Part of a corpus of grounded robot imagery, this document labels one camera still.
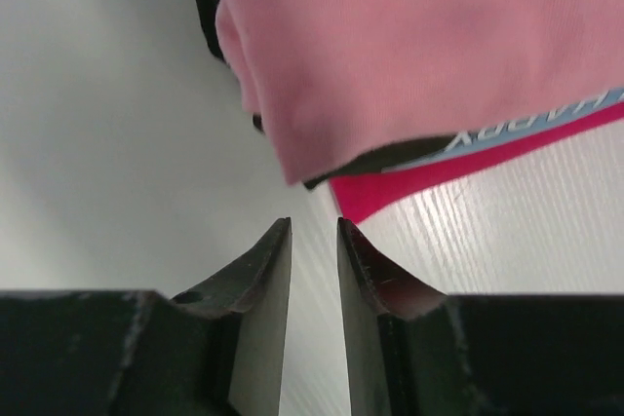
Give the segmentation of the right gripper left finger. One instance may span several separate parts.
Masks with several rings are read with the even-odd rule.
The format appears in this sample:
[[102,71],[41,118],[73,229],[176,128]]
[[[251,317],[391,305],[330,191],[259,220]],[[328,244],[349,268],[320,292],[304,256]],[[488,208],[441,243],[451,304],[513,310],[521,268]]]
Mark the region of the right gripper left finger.
[[275,415],[292,226],[173,298],[151,290],[6,290],[5,415]]

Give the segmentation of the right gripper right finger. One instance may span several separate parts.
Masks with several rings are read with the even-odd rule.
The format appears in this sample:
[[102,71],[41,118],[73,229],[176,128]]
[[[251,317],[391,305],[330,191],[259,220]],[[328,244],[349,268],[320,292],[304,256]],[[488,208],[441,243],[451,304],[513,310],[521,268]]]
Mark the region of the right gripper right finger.
[[348,219],[337,267],[355,415],[619,415],[623,299],[444,295]]

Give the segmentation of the red t shirt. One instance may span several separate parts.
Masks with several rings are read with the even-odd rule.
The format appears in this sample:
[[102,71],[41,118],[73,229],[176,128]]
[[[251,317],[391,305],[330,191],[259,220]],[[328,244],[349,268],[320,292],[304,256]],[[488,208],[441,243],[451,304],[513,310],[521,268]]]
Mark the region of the red t shirt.
[[480,170],[490,169],[622,118],[623,99],[618,98],[609,105],[594,106],[585,116],[574,118],[551,130],[414,169],[339,177],[331,181],[330,187],[342,215],[360,223],[404,197]]

